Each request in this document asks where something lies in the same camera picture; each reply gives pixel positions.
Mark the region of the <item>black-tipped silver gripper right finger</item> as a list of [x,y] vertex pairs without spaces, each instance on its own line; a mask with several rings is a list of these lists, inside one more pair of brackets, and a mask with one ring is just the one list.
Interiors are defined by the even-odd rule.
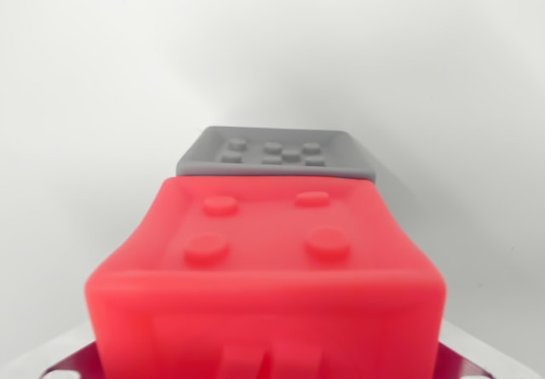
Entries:
[[541,378],[533,369],[442,321],[436,361],[437,378]]

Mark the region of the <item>black-tipped silver gripper left finger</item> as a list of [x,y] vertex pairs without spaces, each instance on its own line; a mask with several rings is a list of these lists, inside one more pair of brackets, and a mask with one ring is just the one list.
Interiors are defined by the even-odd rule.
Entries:
[[90,323],[83,323],[7,363],[7,378],[104,378]]

